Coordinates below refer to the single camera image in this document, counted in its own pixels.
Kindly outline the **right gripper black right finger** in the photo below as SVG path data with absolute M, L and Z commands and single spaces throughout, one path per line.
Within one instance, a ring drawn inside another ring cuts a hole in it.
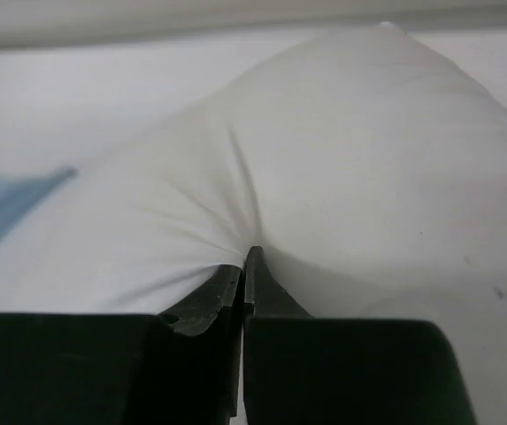
M 455 353 L 433 323 L 313 317 L 273 278 L 258 246 L 244 283 L 248 423 L 475 423 Z

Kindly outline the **white pillow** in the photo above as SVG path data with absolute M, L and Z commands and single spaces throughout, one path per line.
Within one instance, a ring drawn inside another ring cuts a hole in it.
M 0 241 L 0 312 L 157 313 L 255 244 L 326 315 L 507 299 L 507 109 L 389 24 L 285 50 L 76 170 Z

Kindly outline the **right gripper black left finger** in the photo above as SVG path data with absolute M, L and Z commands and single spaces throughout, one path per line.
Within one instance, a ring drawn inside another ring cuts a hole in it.
M 0 313 L 0 424 L 227 424 L 242 272 L 160 314 Z

